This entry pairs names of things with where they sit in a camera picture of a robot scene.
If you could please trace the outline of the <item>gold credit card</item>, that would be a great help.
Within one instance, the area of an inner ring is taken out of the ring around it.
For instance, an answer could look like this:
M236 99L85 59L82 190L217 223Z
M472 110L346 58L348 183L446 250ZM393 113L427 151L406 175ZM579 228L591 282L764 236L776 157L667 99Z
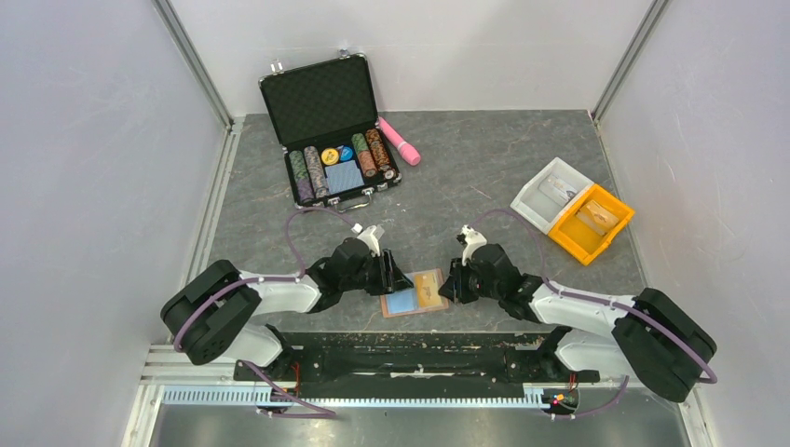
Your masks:
M413 282L418 310L446 307L446 299L439 294L439 288L443 284L443 274L440 269L416 272Z

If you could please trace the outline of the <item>brown leather card holder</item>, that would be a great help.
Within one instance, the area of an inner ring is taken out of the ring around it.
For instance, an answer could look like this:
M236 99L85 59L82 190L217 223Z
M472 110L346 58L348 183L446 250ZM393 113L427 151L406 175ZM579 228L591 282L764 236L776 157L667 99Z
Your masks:
M416 272L408 273L406 276L413 281L414 273ZM380 296L381 310L384 318L395 318L414 314L443 311L449 307L449 300L446 299L446 302L447 305L445 308L418 310L416 308L415 286L411 290Z

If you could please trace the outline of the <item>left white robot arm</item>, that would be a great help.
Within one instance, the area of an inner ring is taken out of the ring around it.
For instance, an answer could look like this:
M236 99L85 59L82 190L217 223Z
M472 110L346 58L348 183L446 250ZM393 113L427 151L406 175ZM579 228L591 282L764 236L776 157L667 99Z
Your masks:
M222 356L249 360L270 379L292 369L293 355L275 328L255 329L252 318L272 313L313 314L339 303L349 291L373 297L414 287L396 265L392 252L373 249L350 237L334 252L318 259L303 276L264 276L220 260L173 295L160 318L173 337L173 347L194 365Z

